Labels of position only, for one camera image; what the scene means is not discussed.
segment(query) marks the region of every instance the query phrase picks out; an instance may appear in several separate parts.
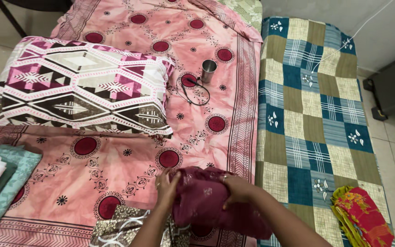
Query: bed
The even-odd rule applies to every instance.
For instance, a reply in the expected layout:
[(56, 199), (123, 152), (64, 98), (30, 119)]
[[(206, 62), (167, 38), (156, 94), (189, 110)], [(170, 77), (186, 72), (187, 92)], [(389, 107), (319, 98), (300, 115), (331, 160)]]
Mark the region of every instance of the bed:
[[(265, 18), (262, 38), (255, 184), (334, 247), (351, 246), (330, 208), (344, 185), (365, 189), (393, 231), (353, 40), (333, 25), (288, 17)], [(272, 235), (258, 246), (281, 245)]]
[[(166, 106), (173, 136), (120, 133), (113, 124), (103, 125), (103, 132), (35, 121), (0, 126), (0, 144), (43, 154), (0, 220), (0, 246), (86, 246), (96, 221), (110, 219), (116, 205), (151, 209), (155, 175), (166, 167), (215, 166), (254, 183), (262, 43), (253, 26), (257, 18), (261, 4), (251, 0), (229, 6), (203, 0), (77, 0), (47, 42), (80, 40), (175, 59)], [(206, 85), (211, 99), (204, 106), (188, 104), (181, 84), (196, 103), (210, 98), (186, 80), (198, 79), (205, 59), (218, 64)], [(72, 61), (89, 63), (99, 75), (104, 70), (85, 57)], [(65, 107), (66, 113), (69, 107), (80, 111), (71, 102)], [(255, 239), (202, 227), (192, 227), (190, 241), (256, 245)]]

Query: wall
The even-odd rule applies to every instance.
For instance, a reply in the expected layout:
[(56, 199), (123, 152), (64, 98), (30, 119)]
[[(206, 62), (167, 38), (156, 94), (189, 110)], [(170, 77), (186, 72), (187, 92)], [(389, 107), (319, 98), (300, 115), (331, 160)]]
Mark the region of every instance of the wall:
[[(336, 25), (353, 36), (390, 0), (262, 0), (263, 17), (292, 16)], [(359, 67), (378, 71), (395, 60), (395, 0), (355, 37)]]

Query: pink bedsheet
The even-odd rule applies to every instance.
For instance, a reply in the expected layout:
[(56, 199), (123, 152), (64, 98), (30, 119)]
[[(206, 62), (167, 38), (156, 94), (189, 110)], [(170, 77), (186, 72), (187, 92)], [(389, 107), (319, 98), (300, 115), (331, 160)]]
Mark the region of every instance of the pink bedsheet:
[[(43, 159), (0, 221), (0, 246), (86, 246), (97, 219), (118, 204), (149, 209), (165, 167), (215, 166), (254, 182), (260, 34), (237, 13), (204, 0), (77, 0), (52, 37), (86, 40), (177, 60), (169, 80), (170, 140), (46, 126), (0, 127), (0, 144)], [(208, 99), (186, 80), (205, 59), (218, 68)], [(240, 234), (192, 227), (192, 244), (254, 246)]]

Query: checkered bedsheet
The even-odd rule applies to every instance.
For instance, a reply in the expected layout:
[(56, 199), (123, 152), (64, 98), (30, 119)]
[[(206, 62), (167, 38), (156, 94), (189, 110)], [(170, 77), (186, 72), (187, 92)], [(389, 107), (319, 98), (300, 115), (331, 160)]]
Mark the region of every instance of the checkered bedsheet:
[[(335, 247), (351, 246), (330, 209), (344, 185), (365, 189), (392, 229), (354, 42), (333, 25), (283, 17), (264, 19), (262, 37), (256, 185)], [(258, 244), (280, 246), (274, 235)]]

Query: white wire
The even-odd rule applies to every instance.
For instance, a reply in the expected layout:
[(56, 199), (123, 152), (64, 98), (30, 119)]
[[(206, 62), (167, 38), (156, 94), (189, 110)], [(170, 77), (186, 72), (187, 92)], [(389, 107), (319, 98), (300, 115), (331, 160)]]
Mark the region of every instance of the white wire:
[(370, 17), (368, 20), (366, 20), (366, 22), (359, 28), (359, 30), (353, 35), (353, 37), (351, 37), (347, 42), (345, 42), (345, 44), (344, 44), (341, 48), (339, 48), (339, 50), (335, 51), (334, 53), (332, 53), (331, 55), (329, 55), (329, 56), (326, 57), (325, 59), (321, 59), (321, 61), (319, 61), (319, 62), (316, 64), (316, 66), (313, 68), (312, 74), (315, 72), (316, 67), (318, 67), (318, 65), (320, 65), (320, 63), (321, 63), (322, 61), (324, 61), (324, 60), (328, 59), (329, 57), (335, 55), (335, 53), (337, 53), (337, 52), (340, 51), (342, 48), (344, 48), (344, 47), (348, 44), (348, 42), (350, 42), (350, 41), (356, 36), (356, 34), (358, 34), (358, 32), (365, 26), (365, 24), (366, 24), (367, 22), (369, 22), (371, 19), (373, 19), (373, 18), (374, 18), (377, 14), (379, 14), (382, 10), (384, 10), (390, 3), (392, 3), (392, 1), (394, 1), (394, 0), (391, 0), (391, 1), (390, 1), (389, 3), (387, 3), (383, 8), (381, 8), (381, 10), (379, 10), (376, 14), (374, 14), (372, 17)]

